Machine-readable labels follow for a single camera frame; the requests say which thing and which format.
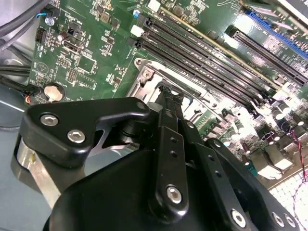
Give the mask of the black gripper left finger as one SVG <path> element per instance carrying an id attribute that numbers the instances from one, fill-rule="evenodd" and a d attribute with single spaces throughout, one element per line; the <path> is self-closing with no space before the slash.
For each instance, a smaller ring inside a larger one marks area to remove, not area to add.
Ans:
<path id="1" fill-rule="evenodd" d="M 32 106 L 22 120 L 16 158 L 51 210 L 67 188 L 89 176 L 85 163 L 97 148 L 133 142 L 139 144 L 136 151 L 153 151 L 160 160 L 175 151 L 185 161 L 174 95 L 162 86 L 150 104 L 129 97 Z M 188 212 L 186 165 L 175 164 L 175 171 L 179 178 L 156 168 L 148 205 L 157 218 L 183 218 Z"/>

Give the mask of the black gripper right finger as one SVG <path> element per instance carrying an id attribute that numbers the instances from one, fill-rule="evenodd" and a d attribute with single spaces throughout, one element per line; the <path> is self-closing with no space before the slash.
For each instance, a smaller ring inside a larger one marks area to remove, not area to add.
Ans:
<path id="1" fill-rule="evenodd" d="M 203 141 L 183 118 L 185 94 L 174 95 L 186 156 L 197 168 L 198 182 L 209 195 L 207 215 L 216 231 L 297 231 L 299 224 L 244 165 L 215 138 Z"/>

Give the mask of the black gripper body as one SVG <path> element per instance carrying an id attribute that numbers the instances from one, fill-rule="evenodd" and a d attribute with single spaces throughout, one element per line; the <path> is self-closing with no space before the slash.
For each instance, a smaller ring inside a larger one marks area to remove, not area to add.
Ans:
<path id="1" fill-rule="evenodd" d="M 164 224 L 148 199 L 156 168 L 174 174 L 185 165 L 175 151 L 160 160 L 153 151 L 135 151 L 67 188 L 57 200 L 49 231 L 224 231 L 221 215 L 199 172 L 186 167 L 189 209 L 178 222 Z"/>

